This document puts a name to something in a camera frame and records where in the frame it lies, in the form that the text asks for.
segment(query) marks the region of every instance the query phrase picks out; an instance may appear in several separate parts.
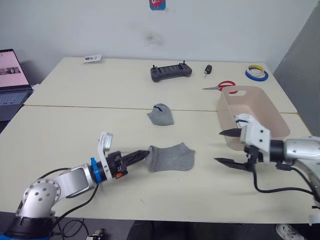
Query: sticker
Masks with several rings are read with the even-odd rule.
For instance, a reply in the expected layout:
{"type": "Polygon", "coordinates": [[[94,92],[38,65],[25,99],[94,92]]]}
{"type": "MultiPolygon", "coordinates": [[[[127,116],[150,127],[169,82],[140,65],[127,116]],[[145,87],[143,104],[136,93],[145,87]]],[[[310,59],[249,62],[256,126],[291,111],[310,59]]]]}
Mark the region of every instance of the sticker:
{"type": "Polygon", "coordinates": [[[149,0],[151,10],[165,10],[166,0],[149,0]]]}

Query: scissors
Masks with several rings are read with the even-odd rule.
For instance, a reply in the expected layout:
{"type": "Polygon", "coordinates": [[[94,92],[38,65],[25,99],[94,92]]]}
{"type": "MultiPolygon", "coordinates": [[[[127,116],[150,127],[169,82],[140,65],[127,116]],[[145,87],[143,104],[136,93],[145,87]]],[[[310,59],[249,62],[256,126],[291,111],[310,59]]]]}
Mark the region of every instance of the scissors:
{"type": "MultiPolygon", "coordinates": [[[[225,87],[235,86],[235,82],[233,81],[223,81],[218,84],[218,86],[202,88],[203,90],[219,90],[222,91],[225,87]]],[[[231,91],[230,94],[236,94],[238,91],[231,91]]]]}

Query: white table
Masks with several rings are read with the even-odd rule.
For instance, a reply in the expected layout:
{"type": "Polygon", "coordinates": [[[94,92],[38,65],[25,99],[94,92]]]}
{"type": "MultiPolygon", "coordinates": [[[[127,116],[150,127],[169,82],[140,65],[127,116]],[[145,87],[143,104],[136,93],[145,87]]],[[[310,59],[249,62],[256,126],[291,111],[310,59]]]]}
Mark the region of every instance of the white table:
{"type": "Polygon", "coordinates": [[[163,103],[172,110],[216,111],[221,93],[202,90],[231,80],[237,85],[262,88],[281,113],[297,110],[264,63],[269,73],[264,82],[245,76],[245,62],[186,62],[190,77],[153,82],[150,68],[176,65],[178,61],[106,58],[103,63],[84,64],[83,58],[65,57],[41,83],[26,105],[95,108],[152,109],[163,103]],[[207,64],[212,72],[204,78],[207,64]]]}
{"type": "MultiPolygon", "coordinates": [[[[128,175],[103,183],[93,201],[72,217],[219,223],[306,223],[313,199],[302,192],[259,193],[249,172],[228,168],[214,157],[245,161],[227,147],[217,113],[172,111],[175,124],[152,125],[149,110],[24,106],[0,134],[0,211],[15,212],[28,185],[42,174],[76,167],[98,157],[101,131],[113,133],[111,152],[124,154],[184,142],[195,150],[190,171],[150,173],[144,161],[128,175]]],[[[310,133],[297,114],[282,114],[290,138],[310,133]]],[[[257,166],[262,189],[307,188],[295,172],[257,166]]],[[[61,201],[61,215],[85,202],[92,192],[61,201]]]]}

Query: car key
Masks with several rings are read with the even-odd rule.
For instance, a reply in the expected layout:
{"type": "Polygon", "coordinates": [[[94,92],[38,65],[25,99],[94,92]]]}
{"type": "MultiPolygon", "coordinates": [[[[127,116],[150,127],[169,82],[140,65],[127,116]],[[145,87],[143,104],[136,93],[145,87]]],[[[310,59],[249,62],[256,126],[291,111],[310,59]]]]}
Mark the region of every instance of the car key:
{"type": "Polygon", "coordinates": [[[207,65],[207,66],[205,67],[205,70],[204,70],[204,77],[206,77],[207,74],[210,74],[211,71],[212,71],[212,66],[211,66],[211,65],[207,65]]]}

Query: pink plastic bin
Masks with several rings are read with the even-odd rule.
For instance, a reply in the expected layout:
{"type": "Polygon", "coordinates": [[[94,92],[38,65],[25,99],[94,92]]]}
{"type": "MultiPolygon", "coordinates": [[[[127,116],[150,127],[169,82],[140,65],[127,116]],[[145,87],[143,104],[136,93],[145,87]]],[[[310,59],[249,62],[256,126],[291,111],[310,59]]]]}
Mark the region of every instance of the pink plastic bin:
{"type": "MultiPolygon", "coordinates": [[[[272,139],[282,139],[290,134],[285,120],[266,93],[257,86],[228,86],[223,88],[217,106],[222,130],[237,128],[235,115],[251,114],[261,125],[271,131],[272,139]]],[[[228,146],[243,150],[239,137],[225,136],[228,146]]]]}

